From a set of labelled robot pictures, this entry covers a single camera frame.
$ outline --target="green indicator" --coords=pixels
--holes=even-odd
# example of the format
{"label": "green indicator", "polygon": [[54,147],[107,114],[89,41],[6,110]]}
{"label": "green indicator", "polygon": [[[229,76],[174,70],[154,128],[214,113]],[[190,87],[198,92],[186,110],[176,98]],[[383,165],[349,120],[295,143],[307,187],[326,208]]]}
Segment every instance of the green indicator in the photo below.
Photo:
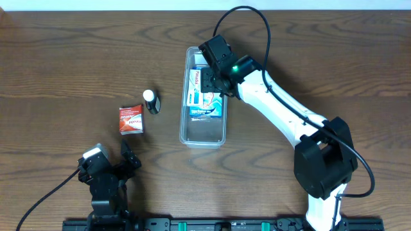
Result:
{"label": "green indicator", "polygon": [[261,231],[270,231],[270,223],[262,222],[261,223]]}
{"label": "green indicator", "polygon": [[187,231],[187,223],[180,222],[179,223],[179,231]]}

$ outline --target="bottle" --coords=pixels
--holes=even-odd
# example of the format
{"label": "bottle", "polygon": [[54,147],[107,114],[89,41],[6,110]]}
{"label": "bottle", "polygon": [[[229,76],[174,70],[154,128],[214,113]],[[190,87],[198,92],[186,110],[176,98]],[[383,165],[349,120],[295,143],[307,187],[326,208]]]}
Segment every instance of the bottle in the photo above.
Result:
{"label": "bottle", "polygon": [[152,90],[145,90],[143,97],[146,100],[146,107],[151,114],[155,115],[160,112],[160,100]]}

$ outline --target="small red packet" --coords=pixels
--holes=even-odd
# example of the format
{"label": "small red packet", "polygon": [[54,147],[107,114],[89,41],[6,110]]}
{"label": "small red packet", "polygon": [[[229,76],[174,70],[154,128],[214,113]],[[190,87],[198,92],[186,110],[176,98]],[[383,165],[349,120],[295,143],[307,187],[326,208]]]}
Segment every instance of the small red packet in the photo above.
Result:
{"label": "small red packet", "polygon": [[136,134],[143,132],[143,106],[120,108],[120,133]]}

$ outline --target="white and red box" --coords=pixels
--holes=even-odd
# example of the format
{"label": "white and red box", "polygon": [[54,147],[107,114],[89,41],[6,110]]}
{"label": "white and red box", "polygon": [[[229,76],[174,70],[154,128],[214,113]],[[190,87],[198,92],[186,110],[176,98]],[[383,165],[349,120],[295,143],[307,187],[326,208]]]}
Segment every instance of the white and red box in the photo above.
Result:
{"label": "white and red box", "polygon": [[136,134],[143,132],[143,106],[120,108],[120,133]]}

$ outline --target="wood grain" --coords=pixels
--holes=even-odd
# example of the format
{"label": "wood grain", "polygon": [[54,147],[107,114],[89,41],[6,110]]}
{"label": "wood grain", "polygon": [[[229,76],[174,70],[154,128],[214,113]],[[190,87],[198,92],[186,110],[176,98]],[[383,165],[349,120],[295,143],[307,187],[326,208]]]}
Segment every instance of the wood grain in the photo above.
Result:
{"label": "wood grain", "polygon": [[[128,184],[141,214],[275,217],[304,214],[293,150],[259,112],[229,102],[220,150],[179,142],[186,49],[209,39],[222,12],[12,12],[0,20],[0,229],[76,169],[100,142],[119,158],[118,108],[159,89],[158,115],[126,139],[141,159]],[[340,116],[376,176],[364,199],[344,199],[347,216],[379,216],[387,230],[411,221],[411,14],[402,11],[265,12],[272,29],[269,72],[301,103]],[[261,20],[236,12],[219,32],[239,55],[262,61]],[[363,167],[348,192],[367,190]],[[71,180],[40,205],[23,230],[61,230],[91,211],[88,187]]]}

